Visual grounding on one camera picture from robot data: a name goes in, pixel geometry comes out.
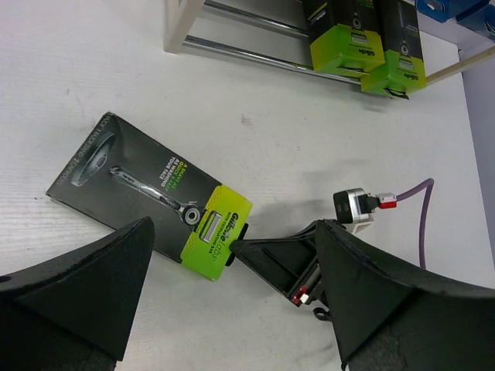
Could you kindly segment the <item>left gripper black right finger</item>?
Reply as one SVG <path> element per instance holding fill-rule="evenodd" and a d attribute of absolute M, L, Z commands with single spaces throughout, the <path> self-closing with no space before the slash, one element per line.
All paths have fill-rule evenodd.
<path fill-rule="evenodd" d="M 343 369 L 492 370 L 494 291 L 382 251 L 335 223 L 316 248 Z"/>

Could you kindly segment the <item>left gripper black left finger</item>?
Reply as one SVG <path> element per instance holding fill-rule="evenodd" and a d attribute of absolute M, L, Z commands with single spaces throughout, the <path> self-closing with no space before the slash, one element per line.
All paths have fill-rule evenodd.
<path fill-rule="evenodd" d="M 3 370 L 113 370 L 149 267 L 148 217 L 1 277 Z"/>

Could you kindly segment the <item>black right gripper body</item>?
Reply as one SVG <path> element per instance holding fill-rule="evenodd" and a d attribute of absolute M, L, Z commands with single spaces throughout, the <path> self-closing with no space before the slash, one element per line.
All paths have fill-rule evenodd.
<path fill-rule="evenodd" d="M 323 301 L 314 226 L 290 237 L 236 240 L 230 251 L 295 306 Z"/>

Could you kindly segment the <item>black green Gillette Labs carton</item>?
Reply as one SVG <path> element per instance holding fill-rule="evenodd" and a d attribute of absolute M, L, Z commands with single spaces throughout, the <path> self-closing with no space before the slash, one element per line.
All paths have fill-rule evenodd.
<path fill-rule="evenodd" d="M 375 1 L 305 0 L 302 7 L 317 73 L 361 78 L 384 64 Z"/>

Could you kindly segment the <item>grey Harry's box blue razor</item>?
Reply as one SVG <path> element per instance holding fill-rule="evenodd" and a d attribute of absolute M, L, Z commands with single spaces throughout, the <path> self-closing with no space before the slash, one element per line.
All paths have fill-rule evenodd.
<path fill-rule="evenodd" d="M 481 1 L 460 13 L 456 23 L 494 41 L 494 1 Z"/>

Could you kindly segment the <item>Harry's blade cartridge pack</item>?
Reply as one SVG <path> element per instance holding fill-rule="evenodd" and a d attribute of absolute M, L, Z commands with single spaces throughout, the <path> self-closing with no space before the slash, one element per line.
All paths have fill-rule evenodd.
<path fill-rule="evenodd" d="M 440 23 L 455 16 L 450 0 L 416 0 L 415 7 L 419 13 Z"/>

